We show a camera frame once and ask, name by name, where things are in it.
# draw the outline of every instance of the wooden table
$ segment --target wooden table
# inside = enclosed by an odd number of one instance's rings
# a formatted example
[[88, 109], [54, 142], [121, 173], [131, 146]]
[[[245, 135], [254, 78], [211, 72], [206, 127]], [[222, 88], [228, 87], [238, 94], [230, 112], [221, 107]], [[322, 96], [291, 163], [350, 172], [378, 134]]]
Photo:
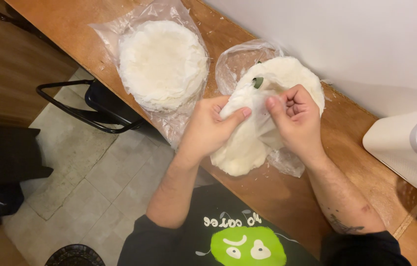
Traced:
[[[132, 10], [128, 0], [6, 0], [90, 73], [139, 112], [140, 106], [123, 89], [104, 44], [89, 23], [107, 22]], [[199, 0], [182, 0], [199, 25], [208, 47], [210, 75], [205, 97], [217, 95], [215, 64], [220, 53], [255, 37]], [[322, 140], [331, 159], [370, 199], [387, 229], [400, 237], [417, 214], [417, 190], [377, 161], [362, 147], [362, 137], [376, 117], [347, 97], [323, 84], [326, 101]], [[315, 200], [306, 174], [294, 178], [280, 174], [267, 164], [243, 177], [233, 178], [211, 165], [203, 167], [257, 213], [276, 224], [319, 255], [323, 235], [331, 231]]]

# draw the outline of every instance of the hand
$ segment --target hand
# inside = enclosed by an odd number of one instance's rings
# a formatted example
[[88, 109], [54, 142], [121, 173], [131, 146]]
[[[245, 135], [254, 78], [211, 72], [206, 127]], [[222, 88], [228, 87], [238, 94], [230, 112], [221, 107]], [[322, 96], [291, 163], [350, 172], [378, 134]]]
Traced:
[[302, 86], [269, 97], [266, 108], [282, 136], [285, 147], [309, 167], [325, 153], [320, 139], [320, 111], [310, 93]]
[[229, 98], [229, 95], [219, 96], [195, 104], [177, 152], [184, 161], [193, 165], [200, 163], [205, 156], [221, 148], [236, 127], [251, 115], [251, 109], [244, 107], [222, 120], [219, 112]]

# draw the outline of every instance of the cartoon face print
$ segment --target cartoon face print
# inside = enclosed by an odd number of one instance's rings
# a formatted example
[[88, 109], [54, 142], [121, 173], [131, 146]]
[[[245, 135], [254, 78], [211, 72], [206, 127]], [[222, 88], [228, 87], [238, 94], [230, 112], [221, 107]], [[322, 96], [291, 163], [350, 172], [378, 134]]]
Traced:
[[212, 236], [211, 252], [225, 266], [282, 266], [284, 248], [267, 227], [226, 228]]

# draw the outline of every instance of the tiled floor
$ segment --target tiled floor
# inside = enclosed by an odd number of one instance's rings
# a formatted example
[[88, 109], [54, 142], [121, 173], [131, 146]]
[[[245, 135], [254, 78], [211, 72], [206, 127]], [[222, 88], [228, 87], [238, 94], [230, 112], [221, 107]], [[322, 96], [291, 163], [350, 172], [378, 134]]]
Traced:
[[[80, 69], [72, 80], [91, 78]], [[55, 99], [84, 108], [86, 89], [63, 88]], [[30, 266], [43, 266], [54, 251], [74, 243], [92, 247], [107, 266], [116, 265], [174, 151], [138, 132], [104, 133], [51, 104], [30, 127], [41, 129], [44, 164], [54, 172], [22, 183], [26, 200], [4, 219], [5, 232]], [[197, 183], [211, 178], [201, 172]]]

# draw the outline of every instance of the white container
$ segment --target white container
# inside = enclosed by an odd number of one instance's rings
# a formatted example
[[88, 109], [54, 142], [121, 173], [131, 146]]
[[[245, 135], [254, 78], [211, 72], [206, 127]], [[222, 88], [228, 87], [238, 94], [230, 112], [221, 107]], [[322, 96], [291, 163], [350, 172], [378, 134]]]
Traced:
[[377, 120], [364, 135], [362, 144], [417, 188], [417, 112]]

